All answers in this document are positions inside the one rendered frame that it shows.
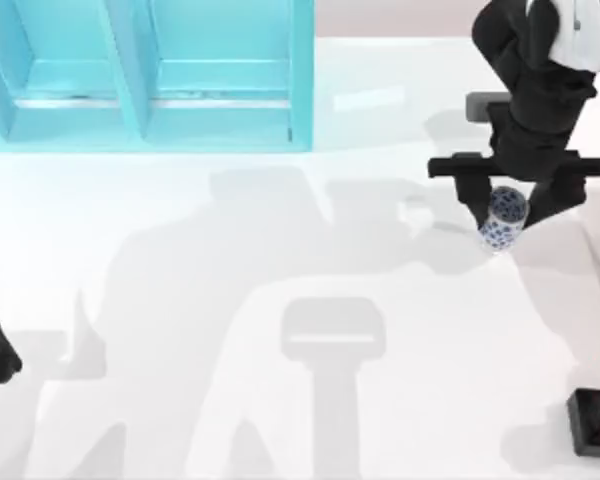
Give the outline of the red trophy with black base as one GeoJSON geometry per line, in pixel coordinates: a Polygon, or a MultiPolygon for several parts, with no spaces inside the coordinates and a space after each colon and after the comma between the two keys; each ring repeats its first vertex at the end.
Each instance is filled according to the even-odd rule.
{"type": "Polygon", "coordinates": [[[600,389],[575,389],[567,411],[575,454],[600,458],[600,389]]]}

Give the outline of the light blue rack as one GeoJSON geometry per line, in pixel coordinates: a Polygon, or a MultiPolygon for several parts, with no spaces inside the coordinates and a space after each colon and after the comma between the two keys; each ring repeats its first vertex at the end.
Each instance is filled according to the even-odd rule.
{"type": "Polygon", "coordinates": [[[0,0],[0,152],[304,152],[315,0],[0,0]]]}

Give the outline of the grey rounded box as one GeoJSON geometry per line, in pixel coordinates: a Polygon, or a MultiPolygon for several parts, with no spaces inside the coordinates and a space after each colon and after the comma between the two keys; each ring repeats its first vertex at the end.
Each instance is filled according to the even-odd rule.
{"type": "Polygon", "coordinates": [[[465,116],[470,123],[488,123],[488,106],[490,104],[508,103],[511,95],[508,92],[470,92],[465,98],[465,116]]]}

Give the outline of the blue and white patterned cup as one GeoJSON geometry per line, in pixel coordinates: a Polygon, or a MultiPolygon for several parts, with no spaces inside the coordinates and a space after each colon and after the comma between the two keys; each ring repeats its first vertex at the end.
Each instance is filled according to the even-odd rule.
{"type": "Polygon", "coordinates": [[[529,213],[525,195],[512,187],[499,186],[491,195],[487,219],[479,233],[494,251],[510,248],[523,230],[529,213]]]}

